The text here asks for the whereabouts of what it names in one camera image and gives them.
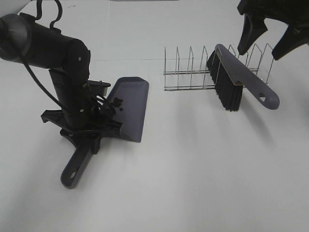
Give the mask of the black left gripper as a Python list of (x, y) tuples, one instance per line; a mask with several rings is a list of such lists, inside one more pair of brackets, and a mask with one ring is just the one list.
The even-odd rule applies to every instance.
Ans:
[(116, 111), (106, 101), (61, 102), (60, 110), (45, 110), (41, 119), (61, 128), (61, 134), (77, 149), (88, 147), (97, 154), (103, 135), (120, 135), (122, 123), (113, 120)]

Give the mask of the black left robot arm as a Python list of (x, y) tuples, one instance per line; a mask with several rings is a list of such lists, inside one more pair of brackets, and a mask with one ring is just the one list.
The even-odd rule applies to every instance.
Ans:
[(100, 148), (103, 133), (119, 128), (113, 121), (114, 105), (105, 95), (109, 83), (91, 81), (91, 53), (79, 39), (45, 27), (28, 14), (8, 14), (0, 19), (0, 57), (21, 63), (31, 76), (32, 67), (49, 71), (58, 110), (46, 110), (41, 118), (61, 128), (75, 146), (86, 142), (93, 153)]

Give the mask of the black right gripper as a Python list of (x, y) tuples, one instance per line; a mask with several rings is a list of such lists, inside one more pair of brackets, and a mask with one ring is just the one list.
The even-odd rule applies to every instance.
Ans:
[(309, 42), (309, 2), (307, 0), (241, 0), (237, 10), (244, 15), (238, 52), (244, 55), (268, 29), (265, 18), (289, 25), (272, 50), (279, 60), (296, 48)]

